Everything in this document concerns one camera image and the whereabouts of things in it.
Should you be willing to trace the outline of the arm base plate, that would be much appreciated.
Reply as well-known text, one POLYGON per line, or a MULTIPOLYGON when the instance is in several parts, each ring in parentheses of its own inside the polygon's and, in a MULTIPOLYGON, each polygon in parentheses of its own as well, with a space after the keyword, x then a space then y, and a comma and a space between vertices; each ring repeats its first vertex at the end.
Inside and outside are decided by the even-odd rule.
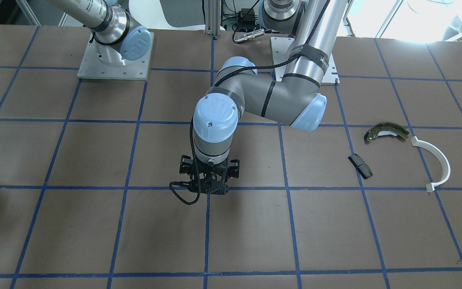
MULTIPOLYGON (((272 63, 274 65, 283 63, 288 60, 290 53, 293 48, 296 47, 294 44, 295 38, 293 37, 271 37, 271 51, 272 51, 272 63)), ((275 76, 277 81, 281 81, 286 72, 286 68, 289 68, 288 73, 296 73, 299 75, 306 75, 313 78, 314 80, 319 81, 320 85, 335 85, 340 83, 338 72, 335 65, 335 60, 332 54, 329 55, 328 59, 328 68, 324 73, 323 70, 313 62, 308 63, 297 63, 289 64, 282 67, 275 68, 275 76)))
POLYGON ((90 36, 77 76, 93 80, 147 80, 151 58, 152 46, 143 57, 129 61, 90 36))

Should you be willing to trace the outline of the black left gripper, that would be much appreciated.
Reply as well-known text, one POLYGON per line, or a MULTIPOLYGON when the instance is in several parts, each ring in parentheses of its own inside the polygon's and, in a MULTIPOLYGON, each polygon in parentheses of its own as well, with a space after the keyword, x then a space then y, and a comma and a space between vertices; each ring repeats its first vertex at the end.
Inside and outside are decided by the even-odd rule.
MULTIPOLYGON (((202 174, 203 176, 201 176, 200 179, 214 179, 227 183, 228 179, 237 179, 239 177, 239 164, 240 161, 238 159, 225 159, 223 162, 216 165, 213 163, 207 164, 198 159, 192 160, 190 156, 182 155, 179 173, 189 175, 191 180, 202 174)), ((188 188, 189 181, 180 181, 178 185, 188 188)))

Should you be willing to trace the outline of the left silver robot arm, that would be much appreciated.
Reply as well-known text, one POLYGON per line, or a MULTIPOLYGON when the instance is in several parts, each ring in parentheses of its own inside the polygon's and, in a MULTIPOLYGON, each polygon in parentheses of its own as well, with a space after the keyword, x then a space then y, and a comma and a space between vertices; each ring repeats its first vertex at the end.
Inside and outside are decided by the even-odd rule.
POLYGON ((195 193, 225 194, 226 181, 239 176, 239 162, 229 160, 233 134, 244 112, 314 131, 326 110, 319 93, 330 66, 348 0, 261 0, 262 26, 294 37, 279 64, 280 81, 258 75, 261 66, 231 57, 216 82, 198 101, 190 124, 192 156, 182 156, 180 173, 188 182, 172 182, 195 193))

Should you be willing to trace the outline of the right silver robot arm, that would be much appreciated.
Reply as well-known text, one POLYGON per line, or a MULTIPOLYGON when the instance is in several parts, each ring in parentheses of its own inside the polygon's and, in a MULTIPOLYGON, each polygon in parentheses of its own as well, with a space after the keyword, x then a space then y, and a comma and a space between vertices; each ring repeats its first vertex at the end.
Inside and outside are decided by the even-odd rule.
POLYGON ((91 31, 99 62, 124 67, 150 60, 154 34, 113 0, 50 0, 91 31))

